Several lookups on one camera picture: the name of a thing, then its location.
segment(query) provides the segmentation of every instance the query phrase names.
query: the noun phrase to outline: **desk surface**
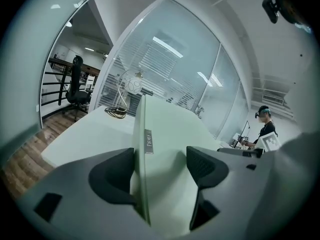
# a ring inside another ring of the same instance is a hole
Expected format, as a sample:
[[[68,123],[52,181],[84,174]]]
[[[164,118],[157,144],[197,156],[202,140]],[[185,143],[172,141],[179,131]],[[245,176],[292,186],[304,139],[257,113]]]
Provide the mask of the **desk surface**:
[[[100,106],[65,130],[41,153],[43,159],[58,167],[131,147],[135,118],[126,115],[124,119],[117,119],[108,115],[105,108]]]
[[[143,154],[151,227],[165,238],[188,234],[198,187],[186,164],[187,146],[220,148],[191,111],[146,96],[145,129],[152,131],[153,154]]]

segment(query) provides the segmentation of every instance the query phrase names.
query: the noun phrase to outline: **glass wall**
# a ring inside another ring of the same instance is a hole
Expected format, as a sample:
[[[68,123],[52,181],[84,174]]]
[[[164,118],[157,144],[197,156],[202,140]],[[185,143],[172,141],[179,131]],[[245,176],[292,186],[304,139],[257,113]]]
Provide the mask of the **glass wall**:
[[[50,50],[86,0],[26,0],[0,45],[0,165],[41,129],[40,86]]]
[[[208,85],[198,105],[199,117],[214,138],[222,130],[236,98],[240,79],[221,46]]]
[[[141,94],[195,111],[219,45],[190,11],[173,0],[164,0],[138,22],[116,52],[95,107],[118,105],[117,81],[131,70],[126,74],[142,72],[142,89],[125,93],[129,115],[136,114]]]
[[[215,139],[230,142],[245,124],[245,94],[225,49],[197,17],[172,0],[139,19],[107,72],[95,108],[121,105],[119,80],[130,116],[142,94],[148,94],[195,112]],[[139,72],[142,89],[129,91],[124,82]]]
[[[241,134],[244,130],[248,112],[249,109],[245,91],[242,84],[240,83],[230,114],[217,139],[231,144],[233,141],[233,136],[236,133]]]

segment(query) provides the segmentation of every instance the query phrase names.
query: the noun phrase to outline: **label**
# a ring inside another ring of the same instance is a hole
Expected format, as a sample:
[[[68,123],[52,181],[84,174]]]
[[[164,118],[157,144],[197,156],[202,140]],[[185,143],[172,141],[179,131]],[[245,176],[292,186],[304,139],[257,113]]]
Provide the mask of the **label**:
[[[154,153],[152,132],[151,132],[151,130],[147,130],[147,129],[144,129],[144,153],[145,154],[153,154]]]

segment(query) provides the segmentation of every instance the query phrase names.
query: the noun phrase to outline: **black cable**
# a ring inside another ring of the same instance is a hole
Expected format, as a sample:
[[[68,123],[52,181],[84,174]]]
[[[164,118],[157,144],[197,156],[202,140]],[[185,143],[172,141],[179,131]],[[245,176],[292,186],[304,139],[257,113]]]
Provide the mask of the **black cable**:
[[[124,119],[126,117],[127,111],[123,108],[111,106],[107,107],[104,112],[108,113],[110,116],[118,119]]]

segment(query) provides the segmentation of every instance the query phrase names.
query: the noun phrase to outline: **black t-shirt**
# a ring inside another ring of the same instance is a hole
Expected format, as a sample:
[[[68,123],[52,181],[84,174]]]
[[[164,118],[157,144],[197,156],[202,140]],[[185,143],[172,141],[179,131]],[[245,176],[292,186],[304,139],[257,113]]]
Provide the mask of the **black t-shirt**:
[[[272,133],[272,132],[276,132],[276,128],[275,128],[275,125],[270,121],[267,124],[265,124],[264,127],[261,129],[260,134],[259,134],[259,138],[262,136],[265,136],[269,133]],[[254,144],[257,144],[259,138],[257,138],[254,141]]]

